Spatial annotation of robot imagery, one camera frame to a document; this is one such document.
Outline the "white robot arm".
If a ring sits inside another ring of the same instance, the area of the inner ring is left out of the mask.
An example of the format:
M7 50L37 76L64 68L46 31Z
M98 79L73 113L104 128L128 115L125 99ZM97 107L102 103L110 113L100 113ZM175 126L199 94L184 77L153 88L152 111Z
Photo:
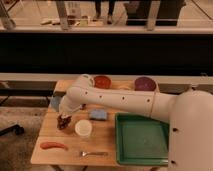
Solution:
M213 171L213 94L187 91L171 95L154 91L99 89L88 74L79 76L59 104L63 118L84 104L132 112L170 125L168 171Z

